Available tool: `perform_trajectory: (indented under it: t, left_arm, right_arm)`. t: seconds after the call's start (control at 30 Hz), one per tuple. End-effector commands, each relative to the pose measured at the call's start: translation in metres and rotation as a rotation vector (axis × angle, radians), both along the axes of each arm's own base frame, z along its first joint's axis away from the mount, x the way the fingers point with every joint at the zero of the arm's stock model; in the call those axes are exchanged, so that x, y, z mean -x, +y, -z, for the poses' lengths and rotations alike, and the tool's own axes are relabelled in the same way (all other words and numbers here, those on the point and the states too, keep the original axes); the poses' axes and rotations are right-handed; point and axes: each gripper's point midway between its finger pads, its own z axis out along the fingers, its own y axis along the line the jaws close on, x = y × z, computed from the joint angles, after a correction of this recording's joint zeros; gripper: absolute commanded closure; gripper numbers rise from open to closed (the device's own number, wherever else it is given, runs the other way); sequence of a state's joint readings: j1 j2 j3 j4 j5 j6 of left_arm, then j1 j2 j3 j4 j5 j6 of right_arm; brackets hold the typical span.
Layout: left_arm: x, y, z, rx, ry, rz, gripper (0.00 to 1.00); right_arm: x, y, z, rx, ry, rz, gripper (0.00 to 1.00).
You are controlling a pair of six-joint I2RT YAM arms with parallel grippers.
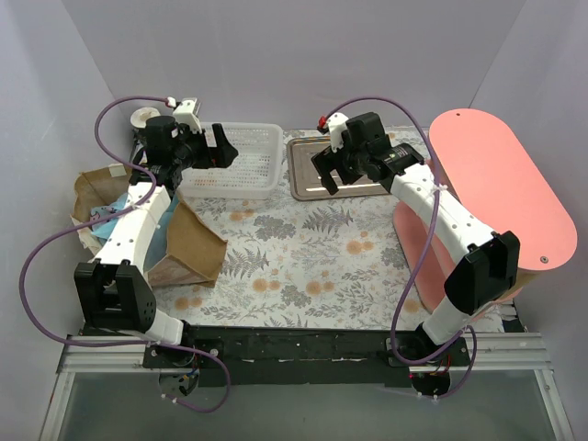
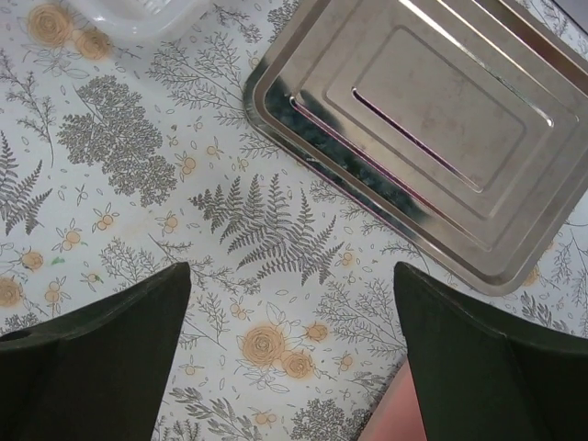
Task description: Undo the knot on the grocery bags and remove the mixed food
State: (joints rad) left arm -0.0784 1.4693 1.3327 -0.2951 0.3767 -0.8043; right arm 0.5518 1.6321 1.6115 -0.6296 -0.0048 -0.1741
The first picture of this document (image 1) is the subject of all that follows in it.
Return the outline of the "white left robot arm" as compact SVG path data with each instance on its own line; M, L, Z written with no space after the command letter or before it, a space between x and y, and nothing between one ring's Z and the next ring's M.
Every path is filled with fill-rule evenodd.
M127 200L114 229L96 257L74 271L88 325L164 343L165 358L178 368L194 360L196 347L183 336L184 324L157 308L144 263L183 172L226 169L237 157L220 123L212 132L215 143L209 146L204 130L192 130L177 117L146 121L139 136L142 151L133 159Z

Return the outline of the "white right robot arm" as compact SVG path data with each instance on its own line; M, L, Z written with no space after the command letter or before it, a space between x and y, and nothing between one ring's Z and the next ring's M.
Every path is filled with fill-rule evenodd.
M335 195L365 176L407 205L447 249L455 267L444 283L445 296L417 328L417 357L436 365L447 357L448 342L490 303L515 285L520 242L475 218L451 193L435 183L425 159L410 144L392 145L380 117L334 113L318 129L329 147L311 161L322 186Z

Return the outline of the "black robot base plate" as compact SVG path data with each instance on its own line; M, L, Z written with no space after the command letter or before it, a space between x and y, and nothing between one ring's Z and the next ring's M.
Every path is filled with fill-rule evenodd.
M143 367L168 371L195 369L201 387L237 385L380 384L408 388L408 359L432 353L422 335L398 331L312 328L192 326L186 344L200 355L148 348Z

